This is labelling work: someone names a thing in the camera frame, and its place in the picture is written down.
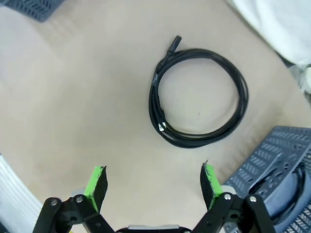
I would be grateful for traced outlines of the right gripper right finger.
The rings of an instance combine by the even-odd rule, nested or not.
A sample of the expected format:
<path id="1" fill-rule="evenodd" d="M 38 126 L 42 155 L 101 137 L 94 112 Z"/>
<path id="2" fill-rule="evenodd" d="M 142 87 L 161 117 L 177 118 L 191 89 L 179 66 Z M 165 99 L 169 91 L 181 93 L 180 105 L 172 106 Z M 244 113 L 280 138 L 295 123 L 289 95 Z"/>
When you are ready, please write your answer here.
<path id="1" fill-rule="evenodd" d="M 218 233 L 226 223 L 237 225 L 241 233 L 274 233 L 275 228 L 263 198 L 248 195 L 242 199 L 223 191 L 214 168 L 203 163 L 200 184 L 207 213 L 192 230 L 193 233 Z"/>

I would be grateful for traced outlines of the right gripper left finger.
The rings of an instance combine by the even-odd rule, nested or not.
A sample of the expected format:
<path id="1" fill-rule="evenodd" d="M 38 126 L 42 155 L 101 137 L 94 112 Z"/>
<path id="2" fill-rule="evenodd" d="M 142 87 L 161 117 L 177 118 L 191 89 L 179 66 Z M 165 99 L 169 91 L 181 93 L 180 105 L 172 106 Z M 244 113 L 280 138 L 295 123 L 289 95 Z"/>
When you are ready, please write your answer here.
<path id="1" fill-rule="evenodd" d="M 88 233 L 113 233 L 100 214 L 107 188 L 106 167 L 95 167 L 83 194 L 66 201 L 56 197 L 45 200 L 33 232 L 70 233 L 74 225 L 82 224 Z"/>

